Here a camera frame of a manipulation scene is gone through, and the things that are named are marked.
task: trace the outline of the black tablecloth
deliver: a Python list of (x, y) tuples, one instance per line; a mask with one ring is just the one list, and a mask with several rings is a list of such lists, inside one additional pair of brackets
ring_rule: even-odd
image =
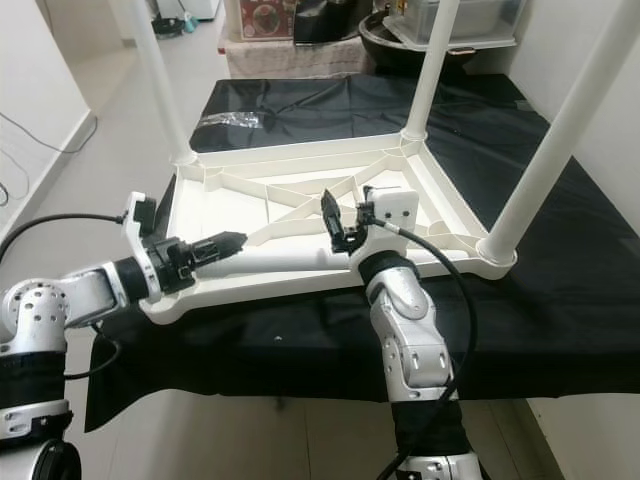
[[(410, 80), (370, 76), (221, 81), (203, 114), (257, 112), (263, 126), (201, 127), (192, 146), (213, 151), (395, 132), (414, 88)], [(447, 78), (428, 143), (490, 228), (547, 127), (504, 76)], [(156, 237), (164, 234), (171, 194), (172, 186)], [(640, 241), (577, 162), (562, 174), (518, 251), (518, 264), (500, 281), (467, 275), (480, 336), (461, 398), (640, 392)], [(467, 317), (455, 285), (446, 277), (423, 284), (459, 359)], [(167, 388), (386, 399), (378, 339), (360, 288), (194, 310), (163, 327), (132, 311), (104, 329), (124, 350), (91, 378), (88, 430)], [(92, 365), (110, 355), (110, 346), (97, 340)]]

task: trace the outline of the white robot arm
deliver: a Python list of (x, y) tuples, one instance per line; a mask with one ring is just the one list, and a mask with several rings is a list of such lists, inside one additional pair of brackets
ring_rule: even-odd
[[(350, 254), (351, 270), (359, 272), (366, 286), (371, 322), (382, 346), (398, 455), (378, 480), (394, 473), (397, 480), (482, 480), (462, 426), (457, 381), (436, 326), (436, 307), (420, 286), (416, 266), (406, 258), (408, 238), (415, 238), (407, 232), (415, 228), (417, 194), (365, 187), (364, 196), (354, 228), (342, 227), (340, 210), (328, 192), (322, 206), (334, 252)], [(437, 249), (426, 246), (459, 278)], [(475, 309), (468, 306), (475, 321)]]
[(231, 256), (247, 237), (224, 232), (187, 244), (178, 238), (145, 249), (138, 237), (155, 202), (133, 194), (123, 230), (134, 256), (62, 279), (31, 279), (0, 304), (0, 477), (80, 480), (76, 449), (62, 441), (73, 416), (64, 398), (67, 328), (95, 325), (141, 299), (188, 288), (201, 266)]

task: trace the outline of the white floor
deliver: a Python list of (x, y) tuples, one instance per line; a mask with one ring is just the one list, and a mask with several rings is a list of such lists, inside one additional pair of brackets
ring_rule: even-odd
[[(201, 24), (193, 35), (161, 42), (187, 131), (216, 80), (228, 76), (216, 51), (220, 23)], [(87, 85), (99, 82), (89, 78)], [(139, 63), (110, 98), (98, 90), (99, 130), (71, 160), (38, 215), (119, 214), (132, 190), (160, 198), (166, 188), (173, 169)], [(115, 226), (43, 226), (12, 249), (0, 288), (129, 254)], [(68, 368), (86, 368), (91, 335), (73, 332), (69, 345)], [(68, 439), (79, 446), (89, 480), (371, 479), (394, 452), (388, 405), (286, 400), (277, 408), (271, 398), (162, 392), (84, 434), (86, 381), (69, 384), (67, 395), (76, 412)], [(471, 441), (494, 480), (551, 478), (511, 403), (466, 402), (464, 408)]]
[(95, 114), (102, 113), (136, 60), (135, 48), (122, 47), (120, 50), (69, 65), (84, 100)]

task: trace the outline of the black wire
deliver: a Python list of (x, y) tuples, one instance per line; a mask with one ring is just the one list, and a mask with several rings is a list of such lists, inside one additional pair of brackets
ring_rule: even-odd
[(0, 182), (0, 192), (4, 195), (4, 198), (0, 200), (0, 207), (5, 207), (9, 203), (9, 190), (4, 186), (4, 183)]
[(29, 222), (23, 223), (18, 228), (14, 229), (7, 237), (0, 243), (0, 263), (4, 258), (7, 250), (11, 246), (11, 244), (24, 232), (29, 230), (30, 228), (35, 227), (36, 225), (40, 225), (42, 223), (47, 222), (55, 222), (57, 220), (69, 220), (69, 219), (90, 219), (90, 220), (105, 220), (108, 222), (114, 222), (119, 225), (122, 225), (124, 219), (122, 217), (112, 217), (109, 215), (96, 215), (93, 213), (61, 213), (57, 215), (48, 215), (46, 217), (36, 218), (35, 220), (31, 220)]
[(51, 18), (51, 10), (49, 9), (49, 2), (44, 0), (42, 2), (44, 4), (44, 9), (47, 13), (47, 19), (49, 20), (49, 30), (51, 31), (51, 35), (55, 36), (56, 32), (53, 29), (53, 19)]
[[(385, 228), (385, 226), (387, 225), (387, 222), (384, 222), (377, 218), (373, 219), (373, 223), (374, 225), (382, 228)], [(475, 352), (476, 344), (478, 343), (478, 313), (476, 311), (476, 306), (473, 302), (471, 292), (467, 288), (464, 278), (462, 277), (458, 269), (451, 262), (451, 260), (449, 260), (435, 245), (432, 245), (424, 238), (420, 238), (416, 234), (405, 230), (404, 228), (398, 228), (397, 234), (405, 237), (408, 240), (411, 240), (414, 243), (417, 243), (425, 250), (428, 250), (434, 257), (438, 259), (442, 266), (444, 266), (449, 271), (456, 284), (460, 288), (462, 296), (465, 300), (465, 304), (467, 306), (469, 315), (469, 340), (464, 357), (462, 357), (462, 362), (460, 362), (460, 366), (455, 371), (453, 379), (447, 384), (447, 387), (445, 388), (442, 395), (440, 395), (438, 400), (436, 400), (434, 408), (431, 410), (431, 414), (429, 415), (429, 417), (427, 417), (423, 427), (420, 429), (421, 433), (415, 436), (413, 442), (411, 442), (411, 445), (403, 448), (397, 453), (396, 457), (384, 468), (380, 475), (378, 475), (377, 480), (387, 480), (388, 478), (390, 478), (391, 475), (393, 475), (398, 469), (398, 467), (402, 465), (402, 463), (407, 459), (407, 457), (411, 455), (411, 452), (414, 450), (415, 446), (420, 441), (422, 436), (426, 433), (433, 419), (436, 417), (442, 407), (444, 407), (444, 405), (449, 401), (451, 395), (453, 395), (453, 393), (457, 390), (460, 379), (464, 376), (470, 363), (471, 357), (473, 357), (473, 354)]]
[(47, 148), (50, 148), (51, 150), (54, 150), (54, 151), (59, 152), (59, 153), (78, 153), (80, 150), (82, 150), (84, 148), (84, 146), (87, 144), (87, 142), (89, 140), (91, 140), (91, 138), (93, 138), (93, 136), (95, 135), (96, 131), (98, 130), (98, 117), (93, 117), (93, 130), (91, 130), (91, 133), (87, 136), (87, 138), (84, 139), (84, 142), (82, 142), (82, 144), (76, 150), (61, 150), (61, 149), (59, 149), (57, 147), (54, 147), (53, 145), (48, 144), (47, 142), (43, 142), (38, 137), (36, 137), (33, 133), (31, 133), (29, 130), (27, 130), (26, 127), (23, 127), (22, 125), (20, 125), (15, 120), (7, 117), (4, 113), (0, 112), (0, 117), (4, 118), (7, 122), (9, 122), (9, 123), (13, 124), (14, 126), (18, 127), (20, 130), (22, 130), (24, 133), (26, 133), (29, 137), (31, 137), (32, 140), (36, 141), (40, 145), (45, 146)]
[(65, 374), (64, 379), (66, 381), (80, 380), (82, 378), (88, 378), (91, 375), (93, 375), (94, 373), (98, 373), (99, 371), (104, 370), (105, 368), (107, 368), (109, 365), (111, 365), (113, 362), (115, 362), (120, 357), (120, 354), (122, 353), (122, 345), (120, 345), (120, 342), (118, 342), (116, 340), (113, 340), (112, 338), (107, 337), (104, 334), (104, 332), (102, 331), (102, 329), (100, 327), (98, 327), (98, 325), (96, 325), (95, 323), (91, 324), (91, 328), (93, 329), (94, 332), (96, 332), (96, 334), (99, 337), (104, 338), (109, 343), (111, 343), (111, 345), (113, 345), (113, 348), (114, 348), (113, 355), (111, 355), (111, 357), (109, 357), (109, 360), (107, 360), (106, 362), (98, 365), (95, 368), (87, 370), (86, 372)]
[(482, 480), (491, 480), (491, 476), (487, 473), (482, 463), (480, 463), (480, 474), (482, 475)]
[[(25, 192), (19, 197), (14, 197), (13, 195), (11, 195), (7, 191), (6, 187), (2, 185), (2, 187), (4, 187), (4, 190), (7, 193), (7, 197), (12, 198), (13, 200), (22, 200), (23, 198), (26, 198), (27, 195), (29, 195), (29, 192), (31, 191), (31, 181), (29, 180), (29, 172), (27, 172), (27, 170), (22, 165), (20, 165), (20, 163), (14, 158), (14, 156), (11, 155), (9, 152), (7, 152), (4, 148), (0, 147), (0, 153), (2, 153), (5, 157), (7, 157), (9, 161), (13, 163), (13, 165), (22, 172), (22, 174), (24, 175), (24, 181), (26, 183)], [(4, 207), (7, 203), (9, 203), (8, 198), (5, 203), (0, 204), (0, 207)]]

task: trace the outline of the white baseboard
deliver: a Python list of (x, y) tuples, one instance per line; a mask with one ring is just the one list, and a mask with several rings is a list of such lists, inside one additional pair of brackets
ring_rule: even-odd
[[(96, 122), (97, 117), (91, 110), (88, 110), (84, 118), (78, 123), (75, 132), (69, 136), (69, 140), (66, 145), (62, 146), (61, 150), (72, 151), (80, 148), (87, 137), (91, 135), (94, 127), (97, 126)], [(0, 228), (0, 240), (4, 239), (15, 225), (22, 224), (33, 218), (33, 215), (38, 210), (38, 207), (40, 207), (49, 190), (51, 190), (51, 187), (55, 184), (58, 176), (74, 155), (75, 154), (72, 153), (56, 153), (56, 156), (51, 160), (49, 165), (47, 165), (40, 177), (31, 181), (31, 191), (22, 201), (21, 205), (16, 208), (7, 223)]]

